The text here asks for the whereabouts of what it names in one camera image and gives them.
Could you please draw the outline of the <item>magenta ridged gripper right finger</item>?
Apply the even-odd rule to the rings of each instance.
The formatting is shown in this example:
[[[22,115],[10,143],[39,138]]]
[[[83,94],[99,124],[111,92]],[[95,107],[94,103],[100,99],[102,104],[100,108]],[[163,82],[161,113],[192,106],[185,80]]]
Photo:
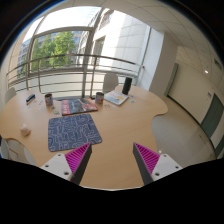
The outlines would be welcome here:
[[[158,154],[138,143],[133,144],[133,154],[145,185],[182,169],[168,154]]]

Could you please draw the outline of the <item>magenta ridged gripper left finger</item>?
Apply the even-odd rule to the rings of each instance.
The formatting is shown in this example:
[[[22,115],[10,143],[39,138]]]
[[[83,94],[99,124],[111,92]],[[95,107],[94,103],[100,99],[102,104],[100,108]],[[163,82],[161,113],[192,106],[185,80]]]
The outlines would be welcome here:
[[[79,185],[92,153],[92,144],[84,144],[63,154],[57,153],[42,169]]]

